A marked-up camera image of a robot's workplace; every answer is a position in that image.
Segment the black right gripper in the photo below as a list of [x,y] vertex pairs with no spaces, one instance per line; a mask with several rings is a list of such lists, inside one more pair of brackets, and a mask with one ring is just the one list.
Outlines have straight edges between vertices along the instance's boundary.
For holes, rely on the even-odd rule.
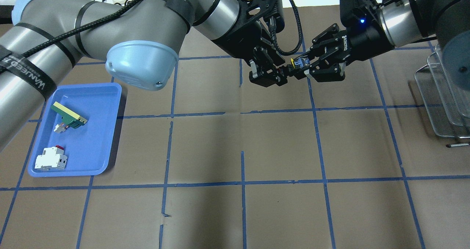
[[367,28],[352,34],[334,23],[312,39],[308,57],[318,59],[310,64],[310,76],[316,82],[340,82],[346,78],[346,64],[366,61],[394,49],[384,29]]

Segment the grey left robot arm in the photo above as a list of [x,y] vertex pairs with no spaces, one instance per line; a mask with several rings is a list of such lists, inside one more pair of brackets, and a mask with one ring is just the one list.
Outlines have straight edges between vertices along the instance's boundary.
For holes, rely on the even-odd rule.
[[195,28],[257,69],[284,63],[272,43],[284,28],[282,0],[17,0],[12,21],[1,37],[1,149],[83,57],[105,61],[130,85],[161,90]]

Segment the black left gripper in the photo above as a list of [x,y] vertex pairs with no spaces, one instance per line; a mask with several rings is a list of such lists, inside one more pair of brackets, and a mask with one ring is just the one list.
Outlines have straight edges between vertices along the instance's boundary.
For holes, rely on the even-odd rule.
[[232,24],[212,42],[233,58],[250,66],[250,82],[262,87],[287,84],[283,55],[275,48],[277,35],[263,19],[255,19],[259,9],[250,8],[250,0],[220,0],[214,13],[228,18]]

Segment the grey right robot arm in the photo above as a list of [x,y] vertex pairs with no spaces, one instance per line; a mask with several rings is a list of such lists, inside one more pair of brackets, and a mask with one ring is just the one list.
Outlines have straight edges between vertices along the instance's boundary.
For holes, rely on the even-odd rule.
[[304,76],[345,79],[345,67],[435,36],[441,64],[459,88],[469,89],[469,0],[340,0],[345,30],[331,25],[312,40]]

